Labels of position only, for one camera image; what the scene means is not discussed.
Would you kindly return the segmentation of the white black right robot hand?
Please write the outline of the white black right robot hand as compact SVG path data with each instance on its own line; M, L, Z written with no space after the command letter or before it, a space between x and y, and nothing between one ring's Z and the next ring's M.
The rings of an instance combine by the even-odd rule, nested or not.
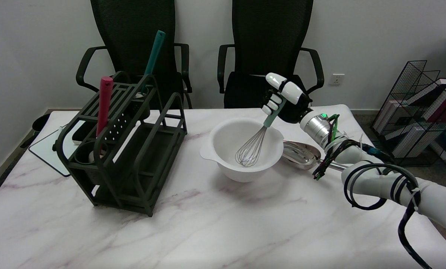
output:
M310 111L312 99L296 83L270 72L265 76L272 89L263 99L261 110L289 124L298 124Z

